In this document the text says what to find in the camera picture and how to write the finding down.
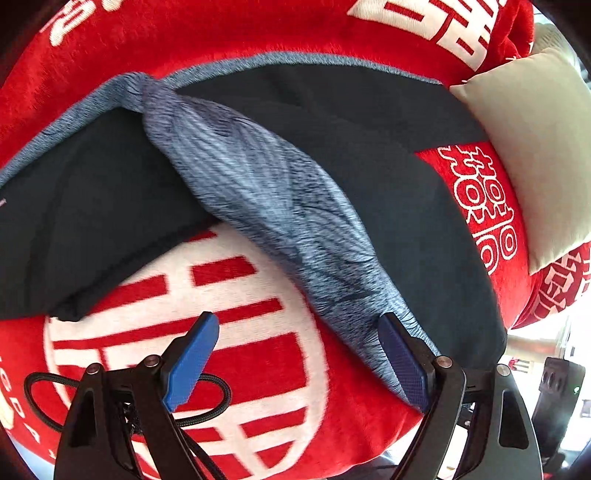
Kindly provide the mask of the black pants with blue trim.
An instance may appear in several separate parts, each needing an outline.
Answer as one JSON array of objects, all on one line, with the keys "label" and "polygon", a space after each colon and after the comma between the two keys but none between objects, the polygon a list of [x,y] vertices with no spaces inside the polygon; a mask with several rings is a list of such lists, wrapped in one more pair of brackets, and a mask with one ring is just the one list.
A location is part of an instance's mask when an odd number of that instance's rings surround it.
[{"label": "black pants with blue trim", "polygon": [[1,171],[1,316],[78,321],[125,277],[222,222],[256,244],[394,392],[379,319],[490,369],[506,329],[428,151],[489,139],[441,83],[280,53],[155,79],[128,72],[62,108]]}]

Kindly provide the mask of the red blanket with white characters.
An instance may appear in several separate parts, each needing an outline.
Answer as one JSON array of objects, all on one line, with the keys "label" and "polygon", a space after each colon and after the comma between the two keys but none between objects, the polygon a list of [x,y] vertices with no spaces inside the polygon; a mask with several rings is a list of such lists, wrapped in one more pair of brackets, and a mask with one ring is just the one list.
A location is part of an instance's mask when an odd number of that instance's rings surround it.
[{"label": "red blanket with white characters", "polygon": [[588,478],[586,1],[5,1],[1,474]]}]

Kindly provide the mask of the black device on floor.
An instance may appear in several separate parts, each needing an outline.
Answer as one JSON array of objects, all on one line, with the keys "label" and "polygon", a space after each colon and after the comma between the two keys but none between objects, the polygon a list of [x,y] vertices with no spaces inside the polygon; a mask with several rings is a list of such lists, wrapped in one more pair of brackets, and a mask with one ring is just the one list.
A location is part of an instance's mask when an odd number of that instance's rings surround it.
[{"label": "black device on floor", "polygon": [[586,369],[576,363],[547,357],[540,395],[532,416],[540,455],[551,458],[558,450],[579,398]]}]

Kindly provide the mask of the beige cushion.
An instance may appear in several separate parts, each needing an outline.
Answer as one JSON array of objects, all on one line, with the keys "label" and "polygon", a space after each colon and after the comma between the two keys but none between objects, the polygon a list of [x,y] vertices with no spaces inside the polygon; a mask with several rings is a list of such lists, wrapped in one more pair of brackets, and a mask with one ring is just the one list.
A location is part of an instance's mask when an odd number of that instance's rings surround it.
[{"label": "beige cushion", "polygon": [[590,239],[590,91],[553,48],[451,93],[482,124],[522,210],[536,273]]}]

